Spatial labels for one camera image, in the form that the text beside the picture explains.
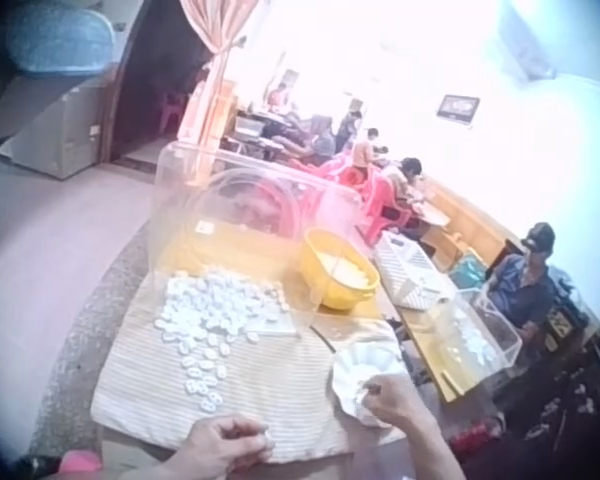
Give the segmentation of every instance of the curtain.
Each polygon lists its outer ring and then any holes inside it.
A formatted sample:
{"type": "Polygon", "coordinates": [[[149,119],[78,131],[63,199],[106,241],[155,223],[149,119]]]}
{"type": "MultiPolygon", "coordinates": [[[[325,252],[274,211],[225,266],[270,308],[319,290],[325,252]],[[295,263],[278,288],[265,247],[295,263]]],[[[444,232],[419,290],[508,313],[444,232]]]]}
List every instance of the curtain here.
{"type": "Polygon", "coordinates": [[[215,142],[211,141],[210,134],[214,130],[229,53],[258,0],[180,0],[180,3],[187,20],[214,58],[206,81],[196,86],[187,104],[178,140],[213,147],[211,143],[215,142]]]}

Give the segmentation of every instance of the white plastic basket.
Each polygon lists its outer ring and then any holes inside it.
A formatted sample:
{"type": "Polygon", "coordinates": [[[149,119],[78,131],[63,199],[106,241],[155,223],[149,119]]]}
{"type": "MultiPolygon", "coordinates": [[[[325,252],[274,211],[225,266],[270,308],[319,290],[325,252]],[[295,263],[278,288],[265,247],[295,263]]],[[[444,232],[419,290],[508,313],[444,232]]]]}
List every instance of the white plastic basket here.
{"type": "Polygon", "coordinates": [[[449,296],[447,282],[416,242],[385,231],[374,254],[395,305],[424,311],[449,296]]]}

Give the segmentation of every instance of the yellow plastic bowl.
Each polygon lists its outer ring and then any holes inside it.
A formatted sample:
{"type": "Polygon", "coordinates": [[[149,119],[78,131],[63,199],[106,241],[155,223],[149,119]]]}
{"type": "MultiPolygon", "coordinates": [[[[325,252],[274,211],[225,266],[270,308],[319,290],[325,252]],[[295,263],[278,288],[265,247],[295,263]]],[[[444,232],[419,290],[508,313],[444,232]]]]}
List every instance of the yellow plastic bowl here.
{"type": "Polygon", "coordinates": [[[342,237],[321,228],[310,228],[304,234],[300,273],[311,288],[312,296],[319,296],[320,303],[334,310],[351,310],[363,300],[373,297],[380,284],[378,271],[364,255],[342,237]],[[357,265],[367,275],[368,286],[354,288],[340,283],[326,270],[318,253],[343,257],[357,265]]]}

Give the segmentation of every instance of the gray cabinet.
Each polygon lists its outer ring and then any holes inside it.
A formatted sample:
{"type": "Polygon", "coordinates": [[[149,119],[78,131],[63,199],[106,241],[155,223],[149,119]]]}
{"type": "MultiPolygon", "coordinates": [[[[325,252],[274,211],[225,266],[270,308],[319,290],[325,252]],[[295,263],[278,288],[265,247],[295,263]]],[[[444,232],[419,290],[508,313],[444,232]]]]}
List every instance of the gray cabinet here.
{"type": "Polygon", "coordinates": [[[12,161],[60,179],[96,163],[103,100],[93,81],[63,95],[13,137],[12,161]]]}

